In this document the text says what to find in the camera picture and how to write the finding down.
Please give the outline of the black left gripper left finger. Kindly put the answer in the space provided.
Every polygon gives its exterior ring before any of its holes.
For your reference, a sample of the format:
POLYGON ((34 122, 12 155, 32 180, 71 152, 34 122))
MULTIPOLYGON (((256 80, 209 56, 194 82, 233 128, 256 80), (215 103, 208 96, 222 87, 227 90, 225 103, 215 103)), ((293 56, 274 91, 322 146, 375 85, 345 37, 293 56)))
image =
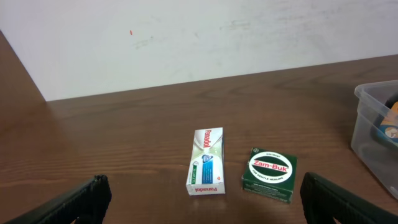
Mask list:
POLYGON ((112 194, 106 175, 96 175, 79 187, 15 217, 6 224, 102 224, 112 194))

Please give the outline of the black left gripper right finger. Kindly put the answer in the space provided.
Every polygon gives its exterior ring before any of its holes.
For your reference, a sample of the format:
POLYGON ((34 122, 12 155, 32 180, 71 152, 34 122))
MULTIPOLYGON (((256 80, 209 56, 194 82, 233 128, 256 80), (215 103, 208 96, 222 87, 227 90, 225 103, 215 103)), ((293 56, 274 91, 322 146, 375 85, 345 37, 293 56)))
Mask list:
POLYGON ((308 224, 397 223, 397 215, 375 206, 314 172, 304 175, 300 196, 308 224))

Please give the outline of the white Panadol box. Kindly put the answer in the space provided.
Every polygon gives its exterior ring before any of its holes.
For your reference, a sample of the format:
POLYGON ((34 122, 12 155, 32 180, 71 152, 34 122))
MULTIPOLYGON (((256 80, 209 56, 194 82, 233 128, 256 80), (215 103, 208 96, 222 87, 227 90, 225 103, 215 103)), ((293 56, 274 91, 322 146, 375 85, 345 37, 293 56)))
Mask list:
POLYGON ((195 131, 186 188, 189 195, 225 193, 223 128, 195 131))

